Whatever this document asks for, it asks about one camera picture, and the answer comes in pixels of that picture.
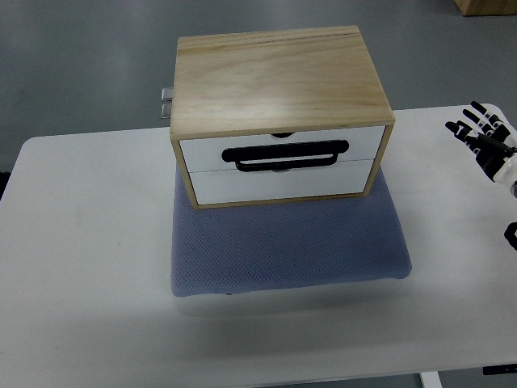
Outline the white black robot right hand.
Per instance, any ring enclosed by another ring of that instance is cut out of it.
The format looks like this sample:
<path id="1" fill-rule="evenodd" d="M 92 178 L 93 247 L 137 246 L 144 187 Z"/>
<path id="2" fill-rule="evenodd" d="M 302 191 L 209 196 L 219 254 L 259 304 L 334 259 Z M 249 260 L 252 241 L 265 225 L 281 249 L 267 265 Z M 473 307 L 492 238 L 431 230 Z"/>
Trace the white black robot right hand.
<path id="1" fill-rule="evenodd" d="M 462 111 L 465 120 L 447 121 L 454 138 L 475 155 L 488 179 L 516 197 L 516 129 L 487 105 L 472 101 Z"/>

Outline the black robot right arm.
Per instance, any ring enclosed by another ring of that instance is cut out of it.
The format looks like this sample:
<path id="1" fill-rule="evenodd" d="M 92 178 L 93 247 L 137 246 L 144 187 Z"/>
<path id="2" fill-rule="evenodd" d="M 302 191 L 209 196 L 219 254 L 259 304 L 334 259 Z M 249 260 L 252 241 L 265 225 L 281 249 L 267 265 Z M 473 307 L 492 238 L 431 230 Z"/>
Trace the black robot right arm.
<path id="1" fill-rule="evenodd" d="M 517 222 L 512 222 L 508 225 L 504 232 L 504 237 L 509 243 L 509 245 L 514 249 L 517 250 Z"/>

